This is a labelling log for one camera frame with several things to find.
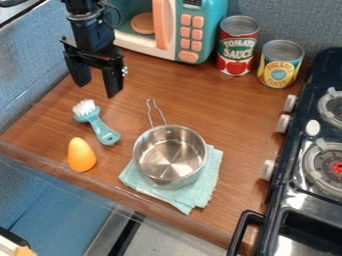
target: tin can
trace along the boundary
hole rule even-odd
[[[300,45],[288,40],[266,43],[257,73],[259,81],[277,89],[291,86],[298,76],[304,54]]]
[[[220,22],[217,68],[222,73],[242,76],[252,69],[259,30],[259,24],[247,16],[230,16]]]

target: stove knob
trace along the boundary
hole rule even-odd
[[[287,127],[289,127],[290,124],[290,115],[286,115],[286,114],[282,114],[279,117],[279,121],[278,121],[278,128],[277,131],[280,133],[285,133],[287,130]]]
[[[314,137],[321,131],[321,125],[317,120],[310,120],[305,127],[305,133],[310,137]]]
[[[292,113],[296,105],[296,100],[297,100],[296,95],[292,95],[292,94],[288,95],[285,101],[284,111],[288,113]]]
[[[266,180],[266,181],[270,181],[271,180],[271,176],[274,170],[274,165],[275,165],[275,161],[273,160],[266,160],[264,163],[264,167],[262,169],[262,173],[261,173],[261,177]]]

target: brown counter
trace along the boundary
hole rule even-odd
[[[244,210],[262,212],[268,188],[260,179],[263,162],[276,157],[283,138],[275,133],[278,117],[286,96],[298,93],[303,78],[291,88],[276,90],[261,85],[255,72],[229,77],[210,61],[191,66],[125,53],[129,75],[116,97],[106,98],[99,70],[92,71],[92,83],[83,88],[69,75],[2,136],[0,153],[227,246]],[[121,134],[117,145],[102,146],[89,125],[73,119],[72,107],[89,98],[102,108],[105,123]],[[148,98],[157,100],[169,123],[196,130],[224,151],[212,200],[190,216],[118,180],[135,140],[149,129]],[[76,136],[84,138],[98,157],[97,165],[85,174],[67,167],[68,143]]]

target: pink microwave handle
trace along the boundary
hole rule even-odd
[[[170,0],[153,0],[153,23],[157,48],[167,50],[172,37],[173,22]]]

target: yellow can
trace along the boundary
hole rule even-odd
[[[282,89],[291,86],[298,76],[304,50],[288,40],[274,40],[262,49],[258,69],[259,81],[268,87]]]

